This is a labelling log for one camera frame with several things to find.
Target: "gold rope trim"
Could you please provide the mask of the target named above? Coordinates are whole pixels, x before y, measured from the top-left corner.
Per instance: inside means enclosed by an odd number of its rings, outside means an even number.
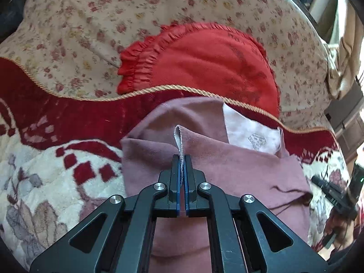
[[[233,100],[230,99],[228,97],[224,97],[221,95],[217,95],[217,94],[213,94],[211,92],[205,91],[205,90],[201,90],[201,89],[196,89],[196,88],[192,88],[192,87],[187,87],[187,86],[182,86],[182,85],[161,85],[161,86],[155,86],[155,87],[150,87],[150,88],[145,88],[142,90],[138,90],[138,91],[134,91],[134,92],[130,92],[128,94],[124,94],[118,97],[113,97],[113,98],[109,98],[109,99],[83,99],[80,97],[75,97],[75,96],[67,96],[67,95],[58,95],[56,93],[54,93],[53,91],[49,90],[48,87],[46,87],[44,84],[42,84],[39,80],[37,80],[33,75],[31,75],[29,72],[26,71],[26,69],[21,65],[21,63],[19,63],[18,61],[12,60],[12,59],[8,59],[8,58],[4,58],[6,60],[9,60],[11,62],[13,62],[15,65],[17,65],[19,68],[21,68],[21,70],[37,85],[39,86],[41,89],[43,89],[46,93],[54,95],[56,97],[62,97],[62,98],[68,98],[68,99],[75,99],[75,100],[87,100],[87,101],[114,101],[114,100],[122,100],[122,99],[127,99],[129,97],[133,97],[133,96],[137,96],[137,95],[144,95],[144,94],[149,94],[149,93],[153,93],[153,92],[158,92],[158,91],[166,91],[166,90],[182,90],[182,91],[187,91],[187,92],[192,92],[195,94],[199,94],[202,96],[207,96],[207,97],[213,97],[213,98],[217,98],[217,99],[221,99],[223,102],[225,102],[226,104],[231,104],[234,106],[239,106],[241,108],[245,108],[248,109],[250,111],[265,115],[271,119],[273,119],[274,121],[276,121],[282,128],[284,128],[285,130],[287,130],[288,132],[294,133],[294,134],[306,134],[306,133],[311,133],[311,132],[317,132],[317,131],[328,131],[330,132],[330,134],[332,135],[332,137],[334,138],[334,141],[337,145],[338,148],[339,145],[336,141],[336,137],[335,135],[332,133],[331,130],[329,130],[326,127],[323,126],[318,126],[318,127],[312,127],[312,128],[306,128],[306,129],[291,129],[287,126],[285,126],[278,118],[276,118],[275,116],[273,116],[272,114],[256,107],[256,106],[252,106],[246,103],[242,103],[240,101],[237,100]]]

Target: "beige curtain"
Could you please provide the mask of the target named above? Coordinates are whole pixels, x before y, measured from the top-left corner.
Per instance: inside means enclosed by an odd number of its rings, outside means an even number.
[[[364,26],[348,0],[337,0],[337,4],[333,37],[329,44],[323,43],[328,58],[329,92],[333,98],[341,99],[359,72]]]

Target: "triangular cutout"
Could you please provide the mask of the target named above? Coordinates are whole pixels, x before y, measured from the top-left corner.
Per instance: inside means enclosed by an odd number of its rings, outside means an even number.
[[[84,253],[90,253],[106,218],[106,213],[99,214],[70,240],[70,245]]]
[[[279,252],[293,244],[293,240],[278,228],[264,213],[259,212],[257,218],[272,252]]]

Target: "folded fabric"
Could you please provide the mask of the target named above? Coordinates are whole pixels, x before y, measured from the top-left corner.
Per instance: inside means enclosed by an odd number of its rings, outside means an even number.
[[[224,114],[229,111],[224,106],[220,100],[204,97],[176,99],[143,119],[121,141],[127,194],[137,194],[155,182],[160,171],[170,167],[173,154],[190,154],[194,167],[205,173],[207,181],[227,194],[253,194],[307,241],[309,208],[303,199],[310,196],[310,189],[298,157],[285,149],[283,132],[278,129],[280,142],[275,155],[231,145],[229,141],[235,140],[228,137],[237,135],[228,131],[232,126],[226,124],[232,120],[231,114]],[[245,117],[244,121],[260,133],[277,132],[259,128]],[[209,266],[197,266],[201,261],[210,262],[206,220],[158,218],[150,272],[211,272]]]
[[[162,26],[121,53],[118,93],[181,85],[279,115],[278,86],[266,52],[251,36],[217,23]]]

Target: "silver screw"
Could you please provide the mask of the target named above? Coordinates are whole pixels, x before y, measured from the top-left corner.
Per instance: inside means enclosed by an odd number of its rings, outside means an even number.
[[[114,195],[114,196],[110,197],[110,202],[112,204],[119,204],[121,202],[121,196]]]
[[[200,184],[200,188],[202,190],[210,190],[211,189],[211,184],[210,183],[207,183],[207,182],[201,183]]]
[[[243,199],[246,203],[253,203],[255,200],[254,196],[250,194],[244,195]]]
[[[154,190],[160,191],[160,190],[163,190],[165,187],[166,187],[166,185],[163,183],[156,183],[156,184],[154,184],[153,188],[154,188]]]

